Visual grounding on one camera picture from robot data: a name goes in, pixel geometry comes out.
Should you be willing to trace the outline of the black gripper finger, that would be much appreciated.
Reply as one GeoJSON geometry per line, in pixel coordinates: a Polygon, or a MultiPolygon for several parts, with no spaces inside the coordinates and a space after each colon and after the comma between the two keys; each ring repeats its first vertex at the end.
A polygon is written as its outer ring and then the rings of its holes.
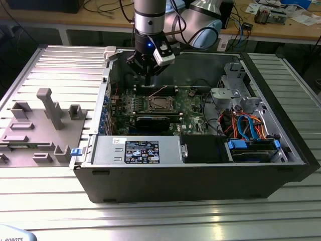
{"type": "Polygon", "coordinates": [[[139,76],[144,77],[144,85],[149,86],[148,58],[140,52],[134,52],[126,63],[139,76]]]}
{"type": "Polygon", "coordinates": [[[148,72],[148,85],[154,86],[156,83],[157,76],[160,75],[165,69],[166,69],[166,66],[158,66],[158,65],[153,69],[151,69],[148,72]]]}

